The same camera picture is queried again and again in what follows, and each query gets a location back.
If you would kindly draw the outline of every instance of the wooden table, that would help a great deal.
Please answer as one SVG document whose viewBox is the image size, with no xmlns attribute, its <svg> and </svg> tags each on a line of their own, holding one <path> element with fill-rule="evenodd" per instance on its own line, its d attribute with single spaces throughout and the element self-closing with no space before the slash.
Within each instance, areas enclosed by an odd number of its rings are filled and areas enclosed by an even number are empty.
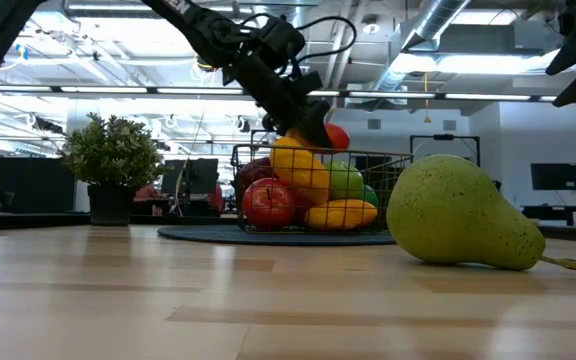
<svg viewBox="0 0 576 360">
<path fill-rule="evenodd" d="M 576 272 L 155 230 L 0 232 L 0 359 L 576 360 Z M 576 242 L 548 254 L 576 258 Z"/>
</svg>

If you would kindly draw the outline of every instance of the fruit basket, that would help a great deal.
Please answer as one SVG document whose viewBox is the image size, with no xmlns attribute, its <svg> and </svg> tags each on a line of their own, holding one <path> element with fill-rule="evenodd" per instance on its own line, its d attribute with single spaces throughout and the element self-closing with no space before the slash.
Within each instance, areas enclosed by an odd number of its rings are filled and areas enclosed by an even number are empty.
<svg viewBox="0 0 576 360">
<path fill-rule="evenodd" d="M 284 137 L 233 149 L 239 227 L 246 232 L 388 231 L 386 210 L 410 154 L 309 148 Z"/>
</svg>

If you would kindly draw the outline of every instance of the pear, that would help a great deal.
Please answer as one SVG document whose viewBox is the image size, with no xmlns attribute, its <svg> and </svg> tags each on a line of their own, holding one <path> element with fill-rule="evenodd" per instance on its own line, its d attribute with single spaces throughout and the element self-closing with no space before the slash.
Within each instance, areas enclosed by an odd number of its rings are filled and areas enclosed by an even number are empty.
<svg viewBox="0 0 576 360">
<path fill-rule="evenodd" d="M 386 218 L 397 244 L 428 263 L 526 270 L 541 260 L 576 270 L 576 260 L 543 256 L 546 241 L 537 226 L 483 170 L 457 156 L 429 156 L 404 170 Z"/>
</svg>

